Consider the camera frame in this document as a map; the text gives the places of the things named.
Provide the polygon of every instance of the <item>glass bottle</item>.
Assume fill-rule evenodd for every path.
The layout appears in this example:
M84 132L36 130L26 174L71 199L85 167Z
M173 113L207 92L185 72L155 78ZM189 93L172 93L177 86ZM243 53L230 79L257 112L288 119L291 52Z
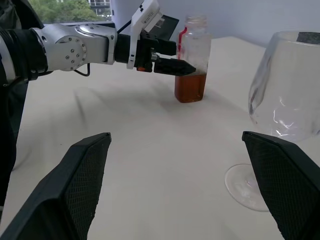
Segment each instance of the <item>glass bottle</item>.
M196 71L175 77L174 95L181 103L201 101L204 96L211 49L206 16L187 16L178 36L177 58L187 61Z

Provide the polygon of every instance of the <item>white label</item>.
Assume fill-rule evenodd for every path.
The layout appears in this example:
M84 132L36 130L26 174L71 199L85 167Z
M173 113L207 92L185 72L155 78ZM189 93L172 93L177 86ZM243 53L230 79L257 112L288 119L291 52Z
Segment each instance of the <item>white label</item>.
M143 24L146 24L147 22L150 21L151 17L154 15L154 12L149 12L148 15L142 20Z

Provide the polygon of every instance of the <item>table surface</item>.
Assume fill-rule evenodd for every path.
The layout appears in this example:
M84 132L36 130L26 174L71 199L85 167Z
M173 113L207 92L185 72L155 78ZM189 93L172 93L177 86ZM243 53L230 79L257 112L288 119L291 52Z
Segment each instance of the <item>table surface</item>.
M283 239L269 212L240 205L224 184L231 166L250 163L241 136L254 130L248 91L264 50L212 40L205 97L190 104L175 99L173 76L120 63L30 82L0 234L72 144L110 132L89 240Z

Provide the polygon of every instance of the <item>black cloth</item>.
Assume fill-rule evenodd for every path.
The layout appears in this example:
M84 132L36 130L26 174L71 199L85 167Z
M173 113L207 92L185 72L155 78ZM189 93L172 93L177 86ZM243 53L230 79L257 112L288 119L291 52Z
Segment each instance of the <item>black cloth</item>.
M30 29L44 27L28 0L0 0L2 29ZM0 206L4 206L11 171L16 162L16 142L19 134L28 83L15 85L10 92L0 86Z

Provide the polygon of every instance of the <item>tree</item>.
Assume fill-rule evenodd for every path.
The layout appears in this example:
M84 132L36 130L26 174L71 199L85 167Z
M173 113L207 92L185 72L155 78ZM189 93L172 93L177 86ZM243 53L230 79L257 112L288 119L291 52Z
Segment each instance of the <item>tree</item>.
M88 0L29 0L44 24L104 21Z

